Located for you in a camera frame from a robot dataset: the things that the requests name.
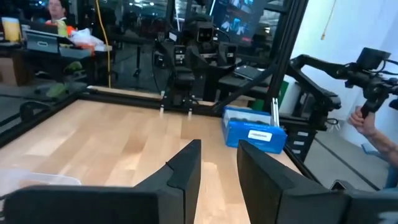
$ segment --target person's hand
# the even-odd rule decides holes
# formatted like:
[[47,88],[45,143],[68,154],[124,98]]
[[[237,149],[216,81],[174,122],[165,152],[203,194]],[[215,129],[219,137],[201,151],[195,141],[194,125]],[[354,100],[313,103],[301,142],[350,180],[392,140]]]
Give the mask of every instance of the person's hand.
[[362,117],[361,107],[357,106],[355,112],[351,114],[348,122],[356,128],[356,130],[364,136],[371,136],[376,133],[377,129],[374,125],[376,116],[374,113],[369,113],[364,119]]

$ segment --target wooden table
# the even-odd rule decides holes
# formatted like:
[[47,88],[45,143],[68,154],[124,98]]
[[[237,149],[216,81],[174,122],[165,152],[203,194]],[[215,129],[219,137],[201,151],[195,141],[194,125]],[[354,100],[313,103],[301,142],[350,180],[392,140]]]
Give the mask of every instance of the wooden table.
[[[28,169],[80,179],[83,185],[134,186],[192,139],[202,140],[195,223],[249,223],[236,149],[220,119],[76,101],[0,150],[0,169]],[[272,155],[293,170],[284,154]]]

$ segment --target blue box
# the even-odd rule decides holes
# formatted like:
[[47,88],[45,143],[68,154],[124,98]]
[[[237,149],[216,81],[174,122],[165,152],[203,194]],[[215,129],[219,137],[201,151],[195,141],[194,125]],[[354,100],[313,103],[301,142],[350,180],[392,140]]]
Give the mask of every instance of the blue box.
[[243,139],[264,152],[280,154],[287,135],[282,128],[272,126],[271,119],[271,115],[266,112],[227,106],[221,124],[225,144],[238,147],[239,140]]

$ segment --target black monitor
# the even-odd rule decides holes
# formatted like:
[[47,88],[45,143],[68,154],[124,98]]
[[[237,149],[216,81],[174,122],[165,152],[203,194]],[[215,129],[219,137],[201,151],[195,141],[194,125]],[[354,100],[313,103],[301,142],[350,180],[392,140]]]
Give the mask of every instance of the black monitor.
[[232,42],[251,45],[265,3],[265,0],[214,0],[210,15],[214,24],[227,32]]
[[40,32],[45,32],[49,34],[58,34],[58,27],[50,24],[43,24],[39,22],[28,22],[27,25],[30,26],[31,30],[36,30]]

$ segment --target clear plastic container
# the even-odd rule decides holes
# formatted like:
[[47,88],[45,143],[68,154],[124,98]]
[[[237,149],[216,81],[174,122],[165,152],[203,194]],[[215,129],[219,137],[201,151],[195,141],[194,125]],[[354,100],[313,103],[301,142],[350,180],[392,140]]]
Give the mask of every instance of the clear plastic container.
[[38,174],[21,169],[0,169],[0,196],[31,185],[81,185],[73,177]]

